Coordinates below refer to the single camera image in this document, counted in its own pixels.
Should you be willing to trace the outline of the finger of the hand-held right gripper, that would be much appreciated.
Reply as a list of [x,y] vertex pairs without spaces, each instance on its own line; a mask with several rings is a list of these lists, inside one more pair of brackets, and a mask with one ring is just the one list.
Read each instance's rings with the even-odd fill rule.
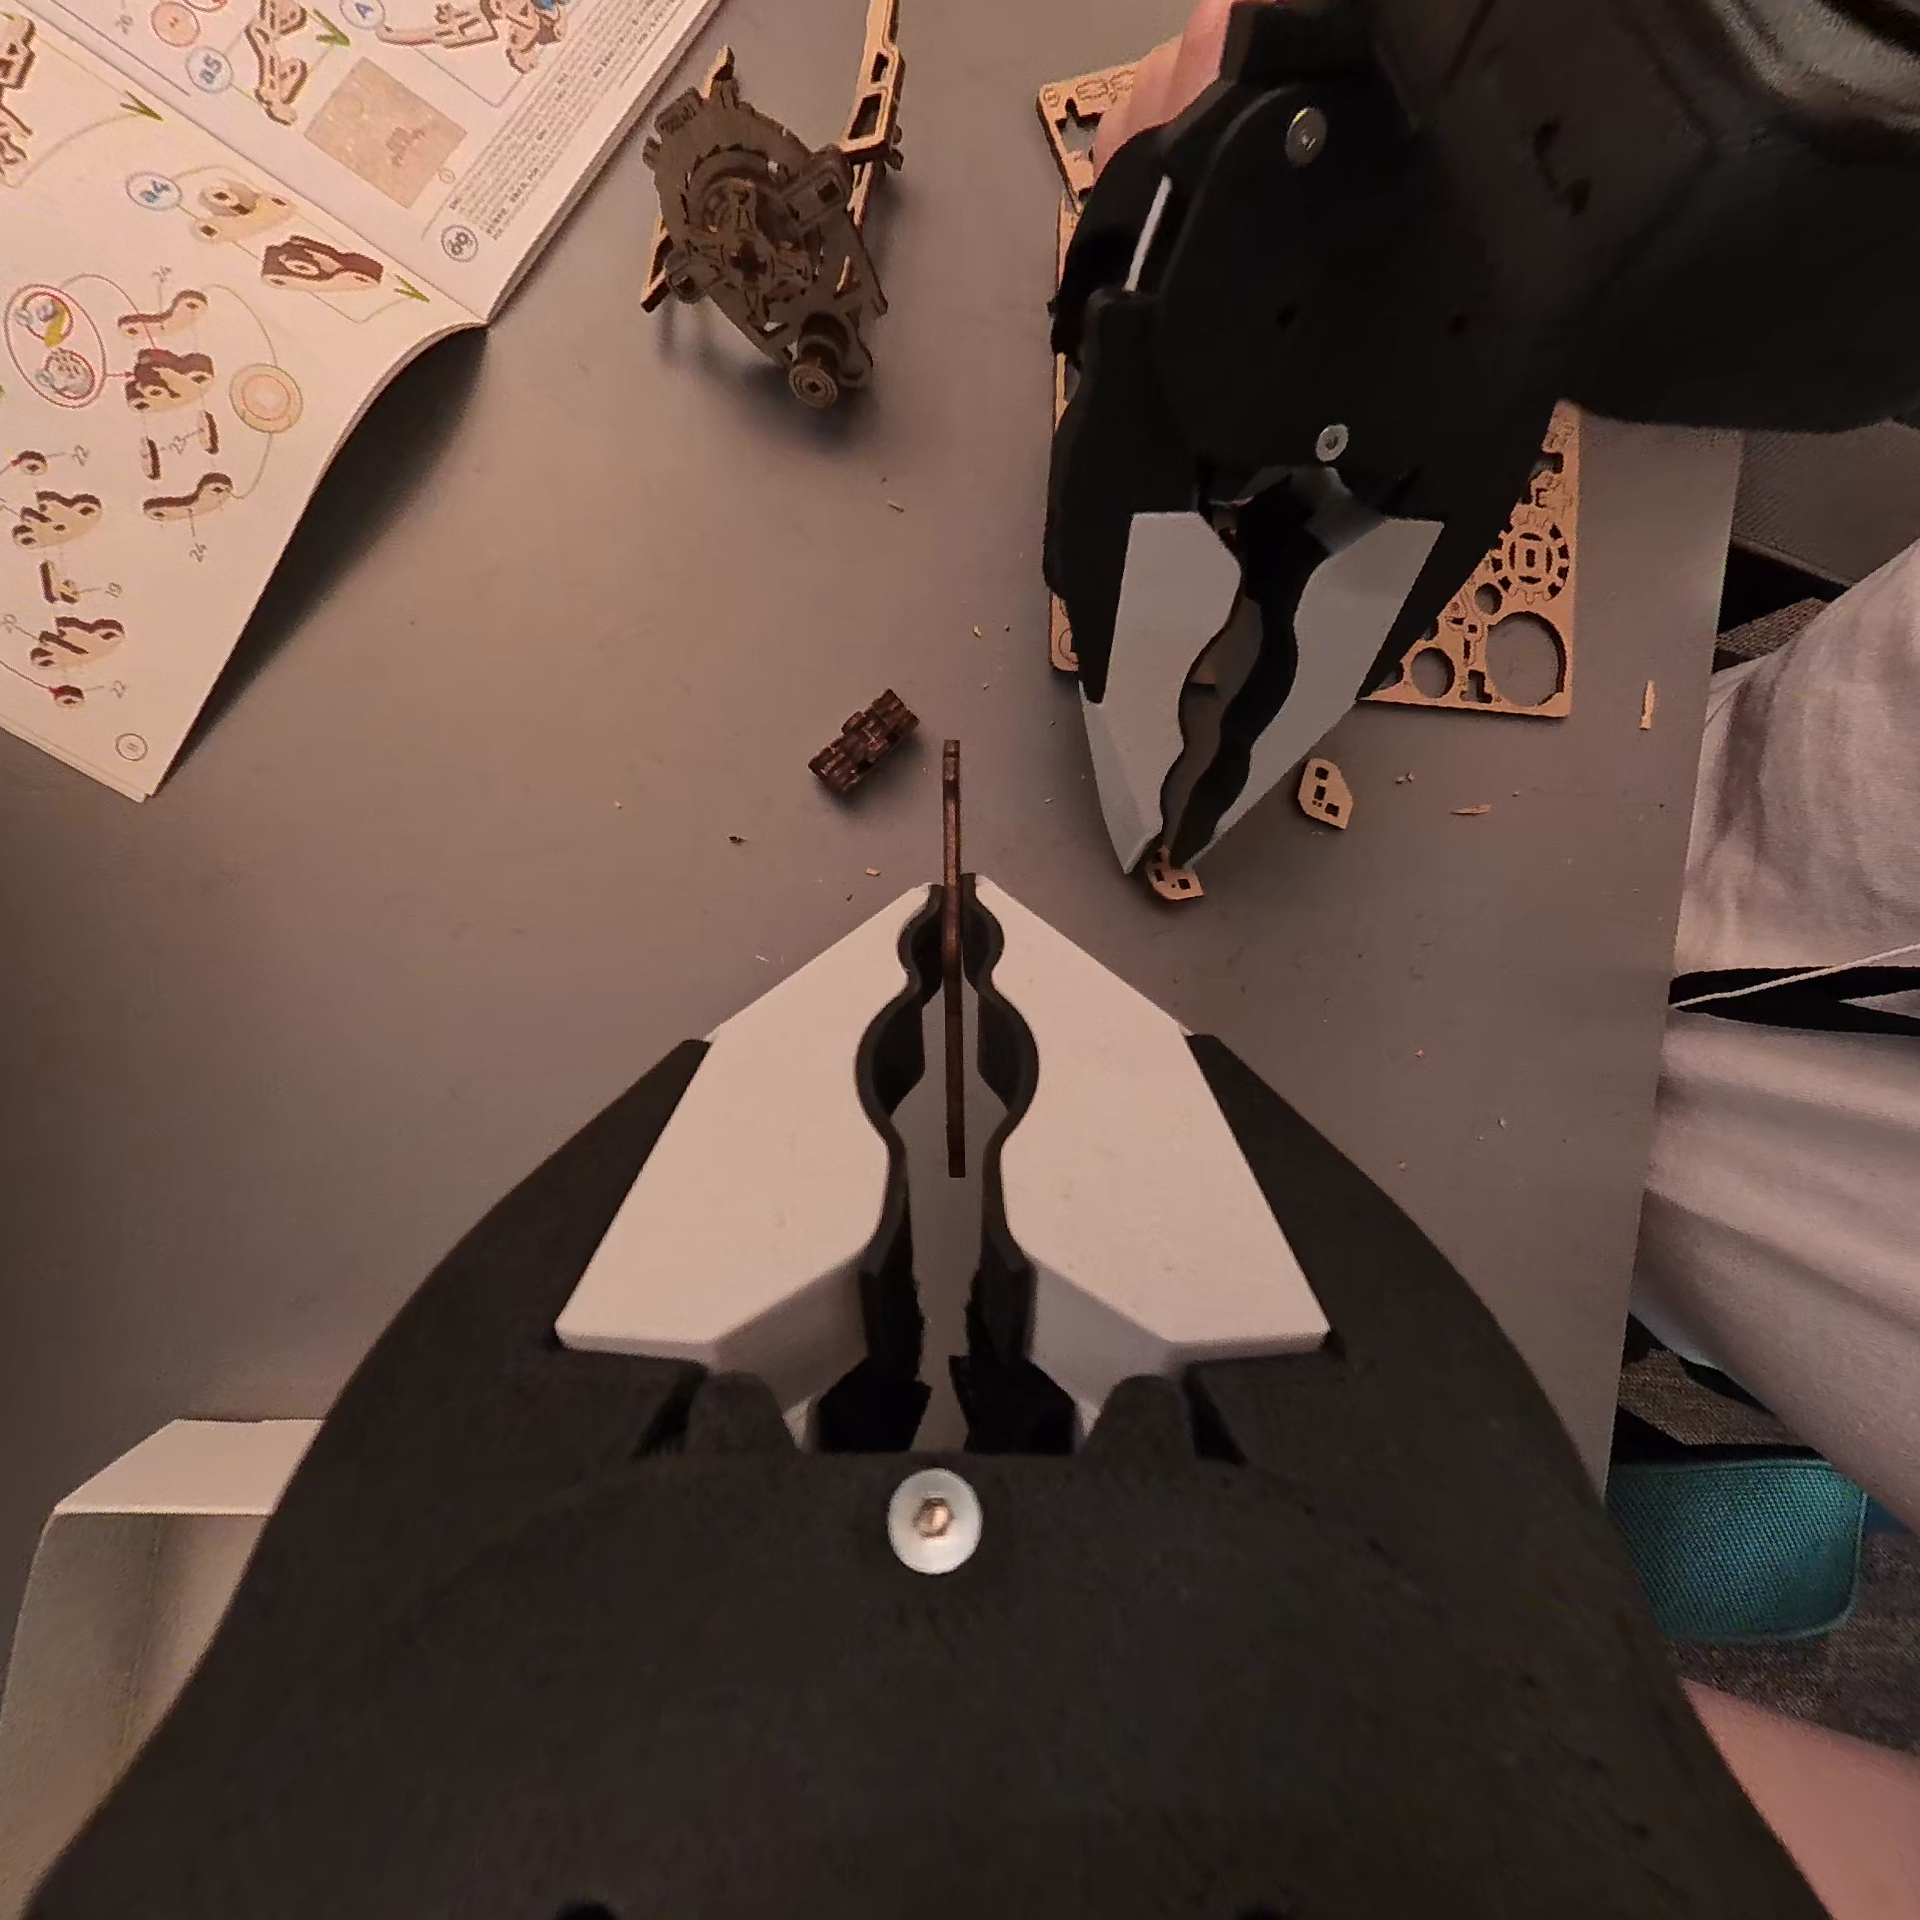
[[1104,691],[1081,695],[1096,793],[1125,872],[1162,844],[1167,782],[1186,748],[1184,687],[1240,596],[1237,558],[1206,515],[1134,517]]
[[1194,865],[1358,702],[1440,534],[1381,515],[1335,470],[1290,470],[1240,503],[1240,604],[1216,719],[1169,849]]

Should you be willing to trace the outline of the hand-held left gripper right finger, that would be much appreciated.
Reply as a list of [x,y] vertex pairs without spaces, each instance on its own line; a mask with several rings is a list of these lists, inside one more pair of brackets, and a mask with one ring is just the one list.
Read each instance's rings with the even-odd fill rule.
[[982,1245],[955,1396],[979,1454],[1067,1454],[1133,1377],[1330,1334],[1194,1035],[998,883],[966,878]]

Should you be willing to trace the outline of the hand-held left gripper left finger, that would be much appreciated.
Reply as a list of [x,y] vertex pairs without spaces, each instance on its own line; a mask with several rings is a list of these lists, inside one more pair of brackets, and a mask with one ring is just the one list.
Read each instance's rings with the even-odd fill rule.
[[930,1390],[897,1110],[926,1069],[944,886],[711,1031],[560,1311],[577,1352],[765,1381],[802,1445],[909,1448]]

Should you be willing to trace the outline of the laser-cut plywood parts sheet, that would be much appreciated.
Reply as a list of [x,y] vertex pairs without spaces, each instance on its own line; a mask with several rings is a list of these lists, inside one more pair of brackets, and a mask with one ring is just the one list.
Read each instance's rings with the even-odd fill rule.
[[[1039,117],[1064,175],[1054,279],[1093,188],[1093,141],[1125,100],[1134,63],[1047,80]],[[1562,403],[1520,504],[1499,539],[1448,600],[1439,624],[1408,647],[1374,703],[1451,713],[1567,717],[1574,709],[1577,611],[1581,413]]]

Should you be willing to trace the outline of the wooden gear mechanism model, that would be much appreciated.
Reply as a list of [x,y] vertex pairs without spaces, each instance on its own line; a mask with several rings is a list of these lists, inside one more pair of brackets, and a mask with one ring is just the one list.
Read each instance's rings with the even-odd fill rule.
[[642,144],[658,219],[640,307],[714,303],[815,412],[869,389],[867,326],[890,307],[864,227],[904,163],[897,32],[899,1],[872,1],[848,126],[821,149],[741,96],[730,48]]

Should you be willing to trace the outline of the person's right hand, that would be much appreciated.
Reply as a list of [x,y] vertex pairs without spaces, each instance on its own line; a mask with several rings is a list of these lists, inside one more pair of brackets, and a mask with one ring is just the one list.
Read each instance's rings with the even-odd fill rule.
[[1175,119],[1216,80],[1233,7],[1200,1],[1178,39],[1162,40],[1142,59],[1125,119],[1113,121],[1119,141]]

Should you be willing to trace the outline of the dark stacked wooden block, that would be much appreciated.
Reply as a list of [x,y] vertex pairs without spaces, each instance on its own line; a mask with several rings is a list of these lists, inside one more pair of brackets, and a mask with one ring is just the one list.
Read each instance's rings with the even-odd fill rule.
[[837,736],[809,756],[808,771],[835,797],[850,797],[873,773],[918,733],[922,719],[905,699],[887,687],[855,709]]

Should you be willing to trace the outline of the person's pale grey clothing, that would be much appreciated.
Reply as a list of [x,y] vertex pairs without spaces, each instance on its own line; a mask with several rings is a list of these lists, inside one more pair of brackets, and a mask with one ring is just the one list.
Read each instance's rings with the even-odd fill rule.
[[[1917,966],[1918,556],[1718,673],[1674,975]],[[1634,1307],[1918,1521],[1917,1040],[1669,1009]]]

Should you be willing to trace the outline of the white cardboard box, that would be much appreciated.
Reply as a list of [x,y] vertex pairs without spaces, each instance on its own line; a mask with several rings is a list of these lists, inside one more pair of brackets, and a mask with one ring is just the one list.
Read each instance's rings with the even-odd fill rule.
[[41,1529],[6,1692],[6,1832],[54,1854],[200,1667],[321,1421],[173,1421]]

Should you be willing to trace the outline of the assembly instruction booklet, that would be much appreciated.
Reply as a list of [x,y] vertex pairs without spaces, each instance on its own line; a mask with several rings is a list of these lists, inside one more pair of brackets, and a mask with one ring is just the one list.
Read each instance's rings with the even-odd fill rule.
[[131,800],[717,1],[2,5],[2,728]]

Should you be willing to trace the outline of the person's bare leg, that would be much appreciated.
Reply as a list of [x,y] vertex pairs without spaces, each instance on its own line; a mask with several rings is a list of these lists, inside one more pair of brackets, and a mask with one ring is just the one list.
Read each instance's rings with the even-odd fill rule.
[[1830,1915],[1918,1915],[1917,1758],[1712,1687],[1682,1689]]

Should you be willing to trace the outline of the black and white drawstring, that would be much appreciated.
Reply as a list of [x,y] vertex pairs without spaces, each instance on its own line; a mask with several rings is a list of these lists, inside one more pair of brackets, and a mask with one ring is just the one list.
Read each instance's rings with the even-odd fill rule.
[[1918,966],[1733,966],[1672,981],[1669,1007],[1791,1032],[1918,1040],[1918,1015],[1890,1000],[1918,995]]

